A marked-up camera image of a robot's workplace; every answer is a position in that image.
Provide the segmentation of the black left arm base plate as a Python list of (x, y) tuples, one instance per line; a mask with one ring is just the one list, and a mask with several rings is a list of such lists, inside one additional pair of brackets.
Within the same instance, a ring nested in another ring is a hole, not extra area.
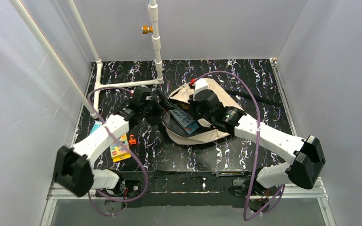
[(120, 183), (120, 195), (125, 198), (138, 196), (142, 191), (142, 183), (139, 180), (124, 180)]

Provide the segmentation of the beige student backpack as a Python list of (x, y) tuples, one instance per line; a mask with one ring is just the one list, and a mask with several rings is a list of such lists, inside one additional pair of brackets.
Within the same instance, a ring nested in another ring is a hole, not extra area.
[[(212, 90), (223, 103), (224, 106), (234, 106), (239, 109), (242, 107), (231, 97), (233, 95), (246, 97), (251, 100), (251, 96), (247, 93), (224, 90), (214, 79), (205, 79), (208, 83), (208, 88)], [(194, 93), (192, 86), (184, 84), (169, 94), (168, 99), (175, 104), (184, 104), (189, 106), (188, 99)], [(201, 145), (214, 142), (218, 139), (229, 136), (228, 133), (221, 132), (211, 127), (209, 122), (204, 119), (199, 119), (196, 123), (196, 128), (191, 134), (185, 131), (170, 112), (163, 115), (163, 122), (159, 125), (160, 131), (166, 133), (168, 137), (178, 145)]]

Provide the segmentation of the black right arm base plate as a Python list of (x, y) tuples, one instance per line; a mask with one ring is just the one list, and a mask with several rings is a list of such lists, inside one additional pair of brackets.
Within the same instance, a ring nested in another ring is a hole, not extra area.
[[(231, 181), (231, 186), (228, 188), (228, 191), (235, 196), (246, 196), (249, 188), (250, 179), (247, 178), (237, 178)], [(256, 196), (258, 199), (269, 199), (271, 196), (275, 195), (279, 188), (282, 186), (277, 185), (268, 189), (262, 189), (259, 184), (254, 184), (251, 196)]]

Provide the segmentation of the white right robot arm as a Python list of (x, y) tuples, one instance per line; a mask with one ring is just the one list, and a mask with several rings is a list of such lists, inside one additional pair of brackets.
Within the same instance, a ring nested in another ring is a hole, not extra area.
[(256, 170), (254, 185), (270, 188), (282, 184), (295, 184), (312, 189), (326, 163), (318, 138), (306, 139), (281, 132), (257, 120), (245, 111), (225, 106), (211, 90), (205, 89), (188, 100), (194, 119), (204, 119), (215, 129), (239, 138), (254, 141), (272, 151), (285, 162)]

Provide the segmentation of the light blue picture book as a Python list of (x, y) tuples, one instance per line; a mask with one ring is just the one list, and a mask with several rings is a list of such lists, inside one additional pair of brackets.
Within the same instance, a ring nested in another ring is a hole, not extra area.
[(197, 121), (194, 120), (189, 113), (187, 113), (180, 107), (176, 107), (175, 109), (170, 110), (170, 114), (189, 135), (191, 135), (200, 128)]

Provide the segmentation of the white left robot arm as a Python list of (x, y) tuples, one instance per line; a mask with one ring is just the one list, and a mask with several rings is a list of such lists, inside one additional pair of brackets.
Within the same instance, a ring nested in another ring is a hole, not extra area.
[(162, 122), (163, 115), (176, 105), (159, 89), (137, 87), (120, 109), (102, 121), (100, 127), (72, 147), (62, 146), (57, 151), (53, 181), (78, 197), (91, 189), (118, 189), (120, 176), (113, 170), (94, 169), (94, 163), (110, 145), (122, 145), (120, 136), (142, 120), (151, 126)]

